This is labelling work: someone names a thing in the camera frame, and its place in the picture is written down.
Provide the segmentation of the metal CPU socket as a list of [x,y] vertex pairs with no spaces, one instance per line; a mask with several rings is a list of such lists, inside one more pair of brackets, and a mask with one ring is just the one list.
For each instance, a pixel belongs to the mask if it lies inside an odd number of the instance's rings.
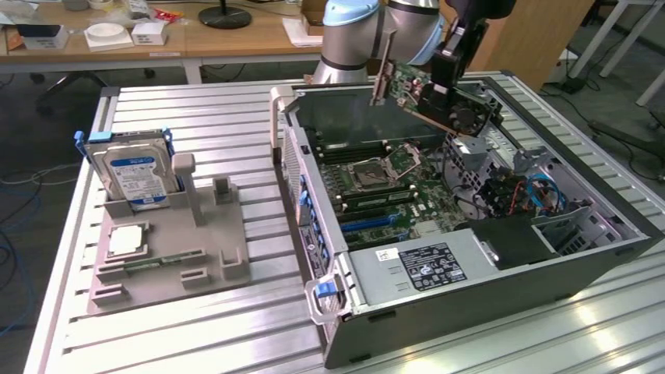
[[346,166],[351,184],[357,192],[369,192],[402,186],[403,183],[393,176],[393,169],[382,158],[370,158]]

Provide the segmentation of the white table frame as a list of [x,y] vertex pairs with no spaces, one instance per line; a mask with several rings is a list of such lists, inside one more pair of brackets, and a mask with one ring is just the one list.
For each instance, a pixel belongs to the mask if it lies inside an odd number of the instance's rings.
[[565,73],[565,79],[569,77],[578,77],[586,80],[586,86],[589,82],[589,76],[579,77],[579,74],[582,70],[585,69],[585,66],[590,62],[591,56],[595,53],[595,50],[598,49],[600,42],[606,38],[606,35],[608,34],[612,26],[615,25],[618,19],[620,18],[622,14],[624,13],[624,10],[630,5],[639,5],[639,6],[646,6],[643,14],[639,16],[639,18],[635,20],[634,25],[628,29],[627,35],[620,39],[620,42],[616,42],[611,47],[608,47],[604,51],[604,54],[602,57],[595,61],[595,64],[593,67],[587,69],[587,74],[590,74],[591,70],[596,66],[596,64],[602,61],[602,59],[606,57],[614,46],[618,46],[618,50],[614,52],[614,54],[610,57],[608,62],[603,65],[603,68],[599,72],[599,77],[607,77],[608,74],[611,73],[611,70],[614,69],[615,65],[618,64],[619,60],[624,56],[624,53],[627,52],[630,46],[632,43],[636,41],[640,33],[646,29],[647,25],[652,21],[655,14],[660,10],[660,8],[665,6],[665,0],[596,0],[589,9],[590,15],[594,14],[594,12],[598,10],[599,7],[602,7],[604,4],[614,3],[614,8],[608,13],[608,16],[604,18],[604,21],[599,27],[599,30],[596,31],[591,41],[589,42],[589,45],[586,46],[581,56],[575,60],[575,63],[573,65],[573,69],[566,71]]

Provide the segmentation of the white square box round recess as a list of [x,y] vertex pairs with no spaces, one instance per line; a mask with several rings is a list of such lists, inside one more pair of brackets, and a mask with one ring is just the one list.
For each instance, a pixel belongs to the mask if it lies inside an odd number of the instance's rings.
[[82,32],[90,52],[113,51],[134,46],[129,31],[117,23],[93,24]]

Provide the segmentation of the black floor stand foot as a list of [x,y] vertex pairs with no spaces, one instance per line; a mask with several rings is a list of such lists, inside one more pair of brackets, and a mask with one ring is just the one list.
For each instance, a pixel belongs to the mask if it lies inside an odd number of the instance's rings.
[[604,122],[590,120],[587,127],[593,132],[607,135],[612,139],[642,150],[651,150],[656,153],[658,149],[665,148],[665,134],[660,135],[656,132],[650,132],[646,135],[640,125],[628,125],[619,129],[615,125],[607,125]]

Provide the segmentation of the clear plastic bag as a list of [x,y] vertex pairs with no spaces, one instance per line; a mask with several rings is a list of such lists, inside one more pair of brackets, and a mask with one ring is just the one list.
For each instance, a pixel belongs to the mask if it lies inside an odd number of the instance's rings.
[[0,0],[0,25],[42,24],[38,5],[25,0]]

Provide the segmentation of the black open PC case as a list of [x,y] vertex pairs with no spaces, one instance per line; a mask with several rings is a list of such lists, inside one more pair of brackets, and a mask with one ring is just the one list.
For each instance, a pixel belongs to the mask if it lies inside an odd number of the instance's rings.
[[[486,95],[502,105],[501,125],[486,125],[517,146],[513,169],[499,167],[479,189],[449,187],[443,179],[446,140],[457,137],[406,113],[393,98],[370,106],[367,83],[341,85],[286,84],[295,99],[278,114],[279,135],[275,176],[283,196],[285,216],[294,244],[303,283],[335,273],[342,292],[321,299],[321,310],[337,307],[346,298],[349,312],[331,323],[314,324],[322,345],[322,364],[338,368],[367,362],[378,355],[454,333],[465,328],[571,298],[610,270],[630,262],[665,241],[651,219],[638,211],[620,193],[626,187],[622,172],[589,147],[583,135],[530,90],[505,76],[465,79],[462,85],[485,87]],[[313,127],[330,143],[361,143],[442,135],[442,181],[466,221],[453,231],[470,229],[495,251],[498,273],[482,280],[458,284],[441,293],[377,309],[365,304],[350,253],[333,216],[318,173],[315,150],[305,134]],[[311,208],[299,205],[298,176],[306,177]],[[619,232],[622,241],[559,256],[531,226],[535,217],[593,208]],[[310,210],[317,227],[306,225]],[[313,243],[319,233],[325,245]],[[327,269],[321,268],[321,250],[329,254]]]

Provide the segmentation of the green RAM stick black chips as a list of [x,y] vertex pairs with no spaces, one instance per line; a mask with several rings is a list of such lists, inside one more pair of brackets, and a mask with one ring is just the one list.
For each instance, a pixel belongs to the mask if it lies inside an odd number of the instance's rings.
[[354,196],[342,199],[341,209],[343,213],[370,210],[387,206],[395,206],[402,203],[411,203],[417,198],[417,190],[405,190],[395,192],[371,193],[365,196]]

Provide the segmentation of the green motherboard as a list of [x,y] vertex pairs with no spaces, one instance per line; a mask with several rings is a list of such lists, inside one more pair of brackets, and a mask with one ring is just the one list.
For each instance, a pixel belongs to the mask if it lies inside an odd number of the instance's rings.
[[[430,133],[425,136],[402,139],[330,143],[325,140],[322,132],[314,130],[313,127],[306,127],[303,131],[315,150],[314,159],[322,187],[338,226],[394,213],[399,214],[391,226],[351,232],[341,231],[349,249],[366,249],[377,245],[449,232],[465,223],[465,214],[442,181],[441,162],[437,160],[437,156],[442,154],[441,143],[445,138],[442,135]],[[403,185],[369,192],[357,192],[346,173],[346,166],[374,157],[385,160],[386,156],[403,143],[414,145],[421,156],[421,164],[399,179]],[[342,212],[343,198],[410,189],[418,191],[417,198],[411,203],[350,213]]]

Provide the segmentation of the grey metal disk bay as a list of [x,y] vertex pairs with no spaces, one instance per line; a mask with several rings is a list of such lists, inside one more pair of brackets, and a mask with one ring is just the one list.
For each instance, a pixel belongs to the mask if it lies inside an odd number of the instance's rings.
[[513,169],[517,146],[497,130],[483,130],[475,137],[450,137],[445,143],[443,179],[449,187],[482,187],[490,172],[505,167]]

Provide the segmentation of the metal socket cover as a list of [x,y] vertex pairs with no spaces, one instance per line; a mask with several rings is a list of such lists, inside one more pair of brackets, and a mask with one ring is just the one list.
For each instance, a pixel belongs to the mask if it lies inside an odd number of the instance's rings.
[[390,176],[401,179],[419,164],[419,151],[410,143],[401,144],[386,156],[385,164],[389,167]]

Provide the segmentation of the brown cardboard box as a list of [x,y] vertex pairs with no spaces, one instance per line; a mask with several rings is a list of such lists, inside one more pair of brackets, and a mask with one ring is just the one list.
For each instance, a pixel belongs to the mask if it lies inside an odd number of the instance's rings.
[[327,0],[301,0],[301,15],[307,26],[322,26]]

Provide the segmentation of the black chair base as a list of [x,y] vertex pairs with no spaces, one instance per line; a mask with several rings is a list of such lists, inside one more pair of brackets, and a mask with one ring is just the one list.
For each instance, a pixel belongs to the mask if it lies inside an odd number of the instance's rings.
[[49,89],[35,98],[35,113],[42,116],[53,114],[51,107],[46,104],[47,99],[50,99],[55,94],[58,94],[66,87],[69,87],[77,80],[86,79],[93,82],[99,88],[105,88],[109,85],[101,79],[101,77],[91,71],[75,71],[69,72],[50,87]]

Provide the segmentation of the grey parts rack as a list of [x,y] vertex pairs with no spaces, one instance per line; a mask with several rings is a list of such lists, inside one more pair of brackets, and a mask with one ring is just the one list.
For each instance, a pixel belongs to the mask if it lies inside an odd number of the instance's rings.
[[[125,202],[106,202],[91,267],[86,313],[105,315],[238,288],[250,281],[247,240],[237,186],[222,176],[195,187],[195,159],[171,156],[171,171],[183,189],[167,196],[169,205],[131,212]],[[107,258],[110,229],[143,225],[142,255]],[[193,252],[182,264],[126,272],[122,264]]]

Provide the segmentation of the green graphics card black fan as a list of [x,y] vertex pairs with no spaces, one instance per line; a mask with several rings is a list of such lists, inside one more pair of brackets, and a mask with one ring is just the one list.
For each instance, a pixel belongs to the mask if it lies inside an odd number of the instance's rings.
[[486,95],[482,85],[442,88],[426,72],[389,57],[395,33],[385,33],[387,41],[369,105],[379,106],[391,97],[406,113],[455,136],[475,137],[486,125],[501,125],[502,105]]

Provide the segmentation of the blue expansion slot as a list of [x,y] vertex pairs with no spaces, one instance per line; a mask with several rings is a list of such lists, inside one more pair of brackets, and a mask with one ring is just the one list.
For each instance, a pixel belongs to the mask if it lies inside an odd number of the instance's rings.
[[399,217],[398,213],[371,218],[369,220],[362,220],[351,223],[345,223],[339,225],[339,229],[342,232],[359,231],[371,228],[381,228],[386,226],[391,226]]

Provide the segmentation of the white box printed label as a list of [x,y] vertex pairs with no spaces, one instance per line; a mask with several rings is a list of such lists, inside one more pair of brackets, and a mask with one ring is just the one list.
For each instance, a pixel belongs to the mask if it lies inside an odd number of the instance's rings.
[[165,24],[159,22],[137,23],[131,29],[130,37],[134,45],[162,46],[167,41]]

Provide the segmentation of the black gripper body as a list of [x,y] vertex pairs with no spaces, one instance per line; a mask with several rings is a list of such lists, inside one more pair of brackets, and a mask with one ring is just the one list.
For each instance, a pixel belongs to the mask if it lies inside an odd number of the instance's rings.
[[461,23],[482,19],[502,19],[510,15],[517,0],[446,0]]

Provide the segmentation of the silver CPU chip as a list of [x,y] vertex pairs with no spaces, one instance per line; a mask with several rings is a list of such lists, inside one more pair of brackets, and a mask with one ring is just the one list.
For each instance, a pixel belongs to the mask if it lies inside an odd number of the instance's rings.
[[145,254],[147,252],[147,245],[143,242],[145,231],[145,226],[137,224],[113,227],[109,233],[106,257],[119,258]]

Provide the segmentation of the black round lamp base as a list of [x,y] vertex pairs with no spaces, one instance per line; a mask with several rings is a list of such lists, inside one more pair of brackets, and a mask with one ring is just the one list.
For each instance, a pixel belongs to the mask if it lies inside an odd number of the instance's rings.
[[214,29],[235,30],[251,23],[251,15],[238,7],[229,6],[226,0],[218,0],[217,6],[198,11],[199,22]]

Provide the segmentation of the grey metal drive bracket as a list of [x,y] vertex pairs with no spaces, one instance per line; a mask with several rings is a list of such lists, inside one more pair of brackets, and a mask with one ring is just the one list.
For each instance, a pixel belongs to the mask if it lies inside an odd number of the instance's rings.
[[583,252],[622,241],[619,232],[590,207],[551,217],[535,217],[531,226],[559,256]]

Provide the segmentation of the silver hard disk blue carrier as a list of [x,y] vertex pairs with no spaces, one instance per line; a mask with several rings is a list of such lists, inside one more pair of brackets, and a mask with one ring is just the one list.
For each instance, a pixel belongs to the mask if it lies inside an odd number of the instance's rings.
[[131,132],[77,131],[74,147],[86,158],[109,200],[123,200],[134,212],[169,205],[181,191],[171,171],[171,132],[167,128]]

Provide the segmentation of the white box black lid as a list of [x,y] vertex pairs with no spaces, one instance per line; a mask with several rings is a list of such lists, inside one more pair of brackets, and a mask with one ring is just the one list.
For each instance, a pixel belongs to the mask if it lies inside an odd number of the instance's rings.
[[57,24],[17,24],[15,31],[27,50],[61,50],[67,43],[67,30]]

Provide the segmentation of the white paper stack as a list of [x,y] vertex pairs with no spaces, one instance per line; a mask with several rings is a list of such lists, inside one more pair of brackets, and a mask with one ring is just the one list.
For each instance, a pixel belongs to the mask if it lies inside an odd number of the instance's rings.
[[309,35],[301,19],[282,18],[281,24],[290,44],[297,48],[322,46],[322,36]]

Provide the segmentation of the wooden desk white legs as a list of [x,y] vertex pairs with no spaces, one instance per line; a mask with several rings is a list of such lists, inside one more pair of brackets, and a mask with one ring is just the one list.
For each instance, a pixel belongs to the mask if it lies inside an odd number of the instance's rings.
[[0,30],[0,74],[95,71],[177,67],[189,84],[201,83],[199,67],[213,64],[289,62],[318,60],[319,47],[297,48],[286,36],[282,19],[297,16],[299,8],[283,2],[254,4],[230,0],[229,4],[249,11],[251,23],[235,30],[218,30],[198,22],[198,12],[211,2],[153,2],[159,9],[183,12],[183,20],[167,25],[162,46],[135,46],[91,52],[82,31],[102,11],[67,11],[58,2],[42,2],[37,8],[47,24],[65,26],[69,32],[65,48],[57,50],[11,50],[6,30]]

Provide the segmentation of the grey power supply unit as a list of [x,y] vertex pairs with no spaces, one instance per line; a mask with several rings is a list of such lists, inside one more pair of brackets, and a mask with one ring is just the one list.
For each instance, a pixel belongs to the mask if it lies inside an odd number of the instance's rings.
[[350,253],[365,304],[398,305],[498,273],[499,257],[470,229]]

